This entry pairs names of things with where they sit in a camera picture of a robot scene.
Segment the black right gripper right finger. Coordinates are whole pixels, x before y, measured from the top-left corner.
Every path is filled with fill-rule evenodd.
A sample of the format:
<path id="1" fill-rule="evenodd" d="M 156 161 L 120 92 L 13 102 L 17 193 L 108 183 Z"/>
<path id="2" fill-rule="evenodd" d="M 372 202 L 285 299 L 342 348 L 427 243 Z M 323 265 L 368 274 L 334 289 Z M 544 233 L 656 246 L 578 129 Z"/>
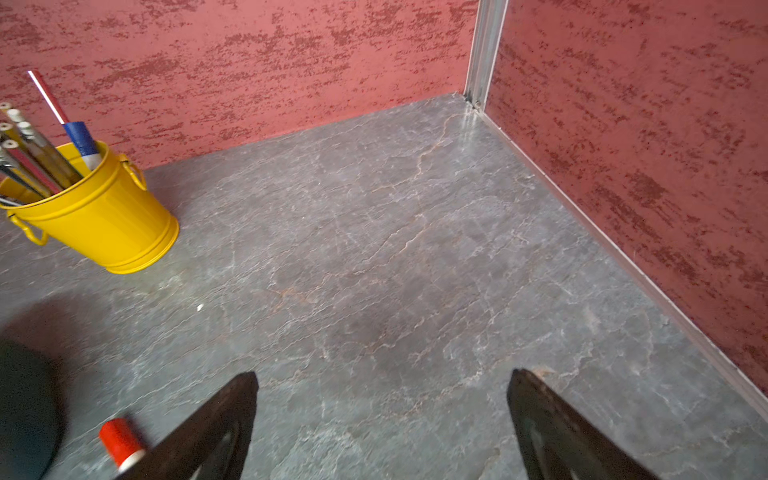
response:
<path id="1" fill-rule="evenodd" d="M 506 393 L 530 479 L 655 479 L 533 372 L 515 369 Z"/>

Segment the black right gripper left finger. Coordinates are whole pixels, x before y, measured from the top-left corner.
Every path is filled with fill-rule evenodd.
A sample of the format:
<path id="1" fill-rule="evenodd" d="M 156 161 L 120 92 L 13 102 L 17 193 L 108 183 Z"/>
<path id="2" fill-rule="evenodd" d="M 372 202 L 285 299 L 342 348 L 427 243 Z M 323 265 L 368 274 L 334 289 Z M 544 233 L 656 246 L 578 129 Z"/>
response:
<path id="1" fill-rule="evenodd" d="M 253 371 L 234 376 L 120 479 L 241 478 L 257 412 Z"/>

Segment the teal plastic storage box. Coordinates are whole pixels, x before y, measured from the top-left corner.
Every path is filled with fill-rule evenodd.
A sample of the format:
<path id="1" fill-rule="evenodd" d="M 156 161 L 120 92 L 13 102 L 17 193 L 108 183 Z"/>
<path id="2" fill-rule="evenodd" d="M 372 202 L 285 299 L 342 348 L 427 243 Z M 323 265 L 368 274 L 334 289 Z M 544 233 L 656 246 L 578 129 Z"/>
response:
<path id="1" fill-rule="evenodd" d="M 19 343 L 1 341 L 1 477 L 43 478 L 62 425 L 50 362 Z"/>

